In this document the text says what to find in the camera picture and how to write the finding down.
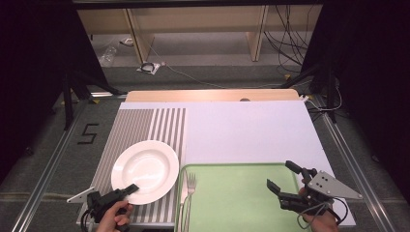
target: white plate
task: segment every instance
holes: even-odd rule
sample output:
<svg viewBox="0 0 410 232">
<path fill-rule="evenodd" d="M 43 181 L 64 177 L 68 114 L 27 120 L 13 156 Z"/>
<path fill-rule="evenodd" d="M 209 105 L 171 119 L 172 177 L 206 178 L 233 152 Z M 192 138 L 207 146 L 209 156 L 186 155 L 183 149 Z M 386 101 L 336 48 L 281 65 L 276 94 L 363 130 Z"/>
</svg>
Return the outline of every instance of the white plate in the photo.
<svg viewBox="0 0 410 232">
<path fill-rule="evenodd" d="M 126 199 L 144 205 L 163 197 L 178 177 L 179 161 L 174 150 L 165 143 L 148 140 L 135 143 L 115 161 L 111 172 L 113 189 L 131 184 L 139 187 Z"/>
</svg>

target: fork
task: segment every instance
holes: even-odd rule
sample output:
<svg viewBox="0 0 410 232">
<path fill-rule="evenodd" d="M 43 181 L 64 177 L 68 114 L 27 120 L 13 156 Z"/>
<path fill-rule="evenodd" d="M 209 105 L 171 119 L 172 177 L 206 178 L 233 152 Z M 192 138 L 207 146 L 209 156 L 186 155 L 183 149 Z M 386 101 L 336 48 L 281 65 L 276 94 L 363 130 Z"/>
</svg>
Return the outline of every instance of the fork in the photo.
<svg viewBox="0 0 410 232">
<path fill-rule="evenodd" d="M 185 223 L 184 223 L 184 232 L 189 232 L 190 227 L 190 200 L 192 199 L 192 195 L 195 193 L 196 189 L 196 179 L 195 174 L 190 173 L 188 176 L 188 208 L 185 216 Z"/>
</svg>

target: striped mat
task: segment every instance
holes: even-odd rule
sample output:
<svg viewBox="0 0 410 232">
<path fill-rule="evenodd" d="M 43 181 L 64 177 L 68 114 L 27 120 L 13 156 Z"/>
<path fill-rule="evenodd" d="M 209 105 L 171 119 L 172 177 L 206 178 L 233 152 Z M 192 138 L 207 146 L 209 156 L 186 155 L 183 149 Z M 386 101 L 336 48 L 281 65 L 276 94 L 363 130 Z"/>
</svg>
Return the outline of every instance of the striped mat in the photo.
<svg viewBox="0 0 410 232">
<path fill-rule="evenodd" d="M 185 108 L 120 109 L 102 152 L 102 158 L 91 187 L 101 195 L 112 191 L 111 169 L 118 157 L 131 145 L 158 140 L 168 144 L 176 152 L 179 161 L 185 156 Z M 175 221 L 177 189 L 174 186 L 163 198 L 146 205 L 134 206 L 131 226 L 150 224 L 172 227 Z M 82 206 L 77 223 L 87 206 Z"/>
</svg>

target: green tray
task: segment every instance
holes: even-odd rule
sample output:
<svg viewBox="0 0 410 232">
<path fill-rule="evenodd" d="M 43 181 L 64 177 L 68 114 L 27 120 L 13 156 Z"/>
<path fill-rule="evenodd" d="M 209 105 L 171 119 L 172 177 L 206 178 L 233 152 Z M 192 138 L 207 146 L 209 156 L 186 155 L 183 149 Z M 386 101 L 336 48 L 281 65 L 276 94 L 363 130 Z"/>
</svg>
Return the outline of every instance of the green tray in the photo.
<svg viewBox="0 0 410 232">
<path fill-rule="evenodd" d="M 281 191 L 298 192 L 296 176 L 284 163 L 189 164 L 180 177 L 185 170 L 196 177 L 190 232 L 306 231 L 298 225 L 297 214 L 282 210 L 278 197 L 266 187 L 270 179 Z M 182 181 L 179 178 L 178 199 Z"/>
</svg>

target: white table surface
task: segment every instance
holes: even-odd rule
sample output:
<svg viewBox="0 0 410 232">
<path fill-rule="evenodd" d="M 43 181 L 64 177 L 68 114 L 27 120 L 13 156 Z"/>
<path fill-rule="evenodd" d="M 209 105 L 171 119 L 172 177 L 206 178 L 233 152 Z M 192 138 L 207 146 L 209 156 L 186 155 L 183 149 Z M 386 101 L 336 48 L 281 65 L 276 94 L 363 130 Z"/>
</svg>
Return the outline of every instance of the white table surface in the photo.
<svg viewBox="0 0 410 232">
<path fill-rule="evenodd" d="M 188 112 L 182 165 L 292 160 L 335 176 L 302 101 L 123 102 L 120 109 L 176 107 Z M 344 216 L 341 203 L 334 210 Z M 349 212 L 341 225 L 355 224 Z"/>
</svg>

